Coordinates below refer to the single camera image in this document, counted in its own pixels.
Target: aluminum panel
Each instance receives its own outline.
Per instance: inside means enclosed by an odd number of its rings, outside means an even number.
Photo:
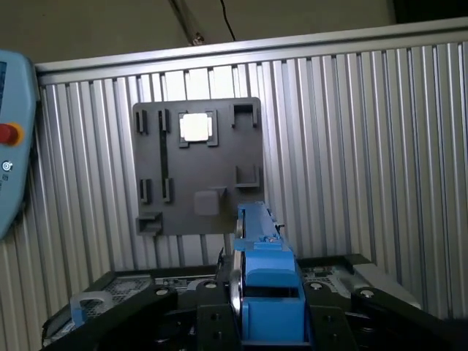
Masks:
[[[360,252],[467,315],[467,19],[38,65],[28,206],[0,243],[0,350],[109,269],[216,262],[233,235],[136,235],[132,106],[258,97],[266,198],[299,256]]]

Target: metal bolt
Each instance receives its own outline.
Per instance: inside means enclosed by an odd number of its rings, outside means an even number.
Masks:
[[[161,289],[161,290],[158,290],[156,291],[156,295],[166,295],[167,293],[169,292],[168,289]]]
[[[374,293],[370,290],[363,290],[361,291],[361,295],[365,298],[371,298],[372,296],[374,296]]]
[[[314,289],[314,290],[320,290],[320,289],[323,288],[323,286],[322,286],[321,284],[319,284],[319,283],[311,283],[311,284],[310,284],[310,287],[311,287],[312,289]]]
[[[2,164],[1,164],[1,168],[2,170],[4,170],[5,172],[9,172],[12,170],[13,168],[13,163],[11,163],[10,161],[4,161]]]

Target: black metal frame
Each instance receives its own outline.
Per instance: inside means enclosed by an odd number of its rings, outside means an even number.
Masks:
[[[228,260],[229,257],[220,255],[218,266],[133,272],[152,278],[211,274],[216,274],[216,278],[183,295],[178,295],[174,289],[151,285],[44,350],[310,349],[310,344],[241,343],[228,296]],[[368,262],[360,255],[351,255],[299,260],[298,264],[301,268],[340,264],[352,272],[353,265]],[[107,273],[90,290],[101,290],[116,277],[128,275],[129,272]],[[359,350],[363,347],[365,350],[394,350],[402,346],[439,350],[460,347],[463,350],[459,335],[449,325],[381,290],[366,287],[356,290],[351,299],[347,299],[332,293],[326,285],[315,290],[304,282],[303,287],[309,305],[306,329],[314,350]],[[167,293],[157,294],[161,289]],[[63,315],[64,310],[57,316],[63,319]],[[52,319],[45,324],[45,333],[54,323],[58,324]],[[157,339],[168,341],[155,344]]]

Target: black cable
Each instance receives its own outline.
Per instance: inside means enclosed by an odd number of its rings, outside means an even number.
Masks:
[[[224,17],[224,21],[226,22],[226,26],[229,29],[229,32],[231,33],[231,37],[233,38],[233,41],[235,41],[235,35],[233,32],[233,29],[231,28],[231,25],[229,23],[229,20],[227,19],[227,14],[226,14],[226,5],[224,4],[224,0],[219,0],[221,2],[222,6],[222,15]]]

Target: emergency stop button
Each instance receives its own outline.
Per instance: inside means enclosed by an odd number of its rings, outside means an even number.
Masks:
[[[0,123],[0,144],[14,145],[19,137],[20,133],[15,126]]]

